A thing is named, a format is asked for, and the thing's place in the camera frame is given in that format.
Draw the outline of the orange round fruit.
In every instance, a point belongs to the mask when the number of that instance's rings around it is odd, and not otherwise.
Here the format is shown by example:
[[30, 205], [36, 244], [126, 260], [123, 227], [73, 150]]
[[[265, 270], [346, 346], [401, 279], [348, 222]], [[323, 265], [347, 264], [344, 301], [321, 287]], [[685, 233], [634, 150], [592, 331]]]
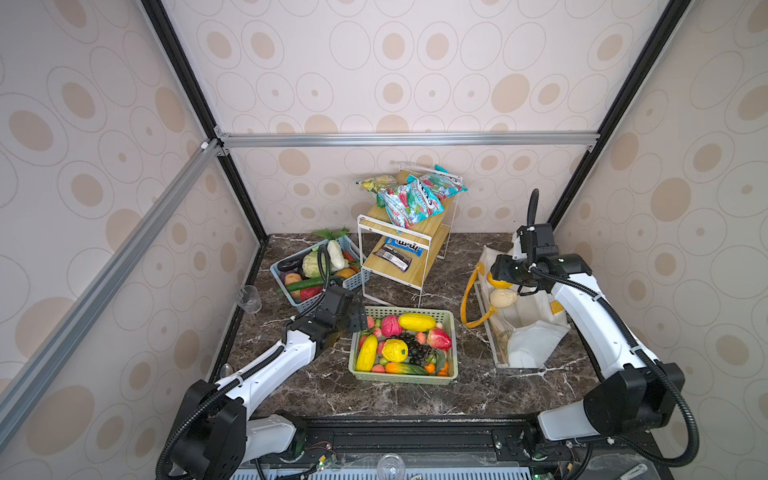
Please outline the orange round fruit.
[[487, 274], [487, 282], [493, 288], [499, 289], [499, 290], [506, 290], [513, 287], [513, 284], [508, 281], [495, 279], [491, 273]]

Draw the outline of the beige round melon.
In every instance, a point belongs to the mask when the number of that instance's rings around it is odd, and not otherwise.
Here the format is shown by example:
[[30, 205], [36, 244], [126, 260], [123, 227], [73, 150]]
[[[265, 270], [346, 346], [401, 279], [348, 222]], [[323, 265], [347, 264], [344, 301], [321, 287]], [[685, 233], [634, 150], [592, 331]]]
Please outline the beige round melon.
[[514, 305], [519, 298], [518, 293], [512, 289], [494, 289], [490, 295], [490, 304], [496, 310], [504, 310]]

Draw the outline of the white grocery tote bag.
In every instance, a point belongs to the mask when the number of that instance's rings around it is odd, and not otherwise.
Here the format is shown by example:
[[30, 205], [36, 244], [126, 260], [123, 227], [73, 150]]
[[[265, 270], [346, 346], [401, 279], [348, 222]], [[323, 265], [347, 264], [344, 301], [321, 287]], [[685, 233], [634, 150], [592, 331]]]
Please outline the white grocery tote bag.
[[489, 336], [494, 363], [498, 368], [538, 369], [544, 366], [557, 345], [570, 331], [564, 307], [544, 292], [519, 290], [519, 298], [504, 310], [490, 304], [495, 289], [487, 274], [500, 251], [485, 246], [465, 288], [460, 307], [462, 324], [483, 327]]

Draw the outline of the green plastic fruit basket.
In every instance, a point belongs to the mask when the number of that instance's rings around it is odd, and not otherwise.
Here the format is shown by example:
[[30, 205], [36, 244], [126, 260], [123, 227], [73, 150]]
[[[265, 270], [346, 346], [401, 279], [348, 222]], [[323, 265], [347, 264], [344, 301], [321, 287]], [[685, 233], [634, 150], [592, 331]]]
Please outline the green plastic fruit basket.
[[[390, 315], [397, 315], [398, 317], [405, 313], [423, 313], [434, 317], [437, 321], [436, 327], [443, 329], [450, 335], [453, 345], [450, 350], [439, 350], [431, 348], [431, 354], [427, 359], [427, 363], [423, 366], [428, 375], [397, 375], [388, 374], [385, 372], [384, 366], [389, 363], [381, 355], [384, 343], [389, 339], [399, 339], [398, 336], [384, 337], [381, 333], [381, 320], [384, 317]], [[457, 362], [457, 336], [455, 331], [454, 316], [447, 310], [435, 310], [435, 309], [415, 309], [405, 307], [384, 307], [384, 306], [368, 306], [366, 308], [366, 314], [368, 315], [367, 330], [360, 333], [356, 333], [353, 336], [352, 351], [350, 353], [348, 369], [358, 380], [366, 381], [379, 381], [390, 383], [414, 383], [424, 385], [447, 385], [451, 381], [455, 380], [458, 376], [458, 362]], [[402, 333], [410, 333], [417, 337], [420, 343], [427, 344], [427, 332], [415, 332], [403, 330]], [[378, 352], [376, 356], [376, 363], [370, 372], [359, 372], [355, 370], [355, 363], [358, 357], [358, 351], [361, 343], [368, 335], [375, 335], [378, 339]]]

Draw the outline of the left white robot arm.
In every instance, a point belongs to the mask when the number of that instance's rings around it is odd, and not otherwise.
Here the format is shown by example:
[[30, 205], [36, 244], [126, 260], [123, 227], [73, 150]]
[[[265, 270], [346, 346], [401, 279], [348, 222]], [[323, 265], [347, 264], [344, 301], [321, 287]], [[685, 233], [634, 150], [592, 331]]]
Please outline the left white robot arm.
[[331, 282], [329, 246], [318, 249], [323, 291], [283, 327], [280, 339], [242, 369], [186, 391], [155, 467], [158, 479], [228, 479], [240, 465], [286, 451], [299, 428], [259, 405], [291, 375], [366, 323], [361, 297]]

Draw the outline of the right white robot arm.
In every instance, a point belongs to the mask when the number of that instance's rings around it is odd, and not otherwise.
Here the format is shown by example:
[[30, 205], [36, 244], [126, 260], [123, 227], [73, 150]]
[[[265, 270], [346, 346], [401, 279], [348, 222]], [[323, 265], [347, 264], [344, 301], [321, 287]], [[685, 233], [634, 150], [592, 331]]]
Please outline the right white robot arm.
[[[547, 441], [614, 437], [657, 465], [692, 463], [699, 452], [700, 434], [682, 395], [683, 371], [645, 348], [603, 295], [580, 255], [560, 253], [552, 226], [536, 220], [538, 201], [539, 193], [533, 191], [526, 222], [516, 231], [511, 252], [499, 255], [490, 268], [491, 284], [513, 287], [521, 297], [552, 296], [587, 342], [602, 378], [582, 400], [540, 412], [539, 437]], [[631, 433], [666, 426], [675, 410], [680, 411], [687, 431], [680, 455], [659, 456], [629, 439]]]

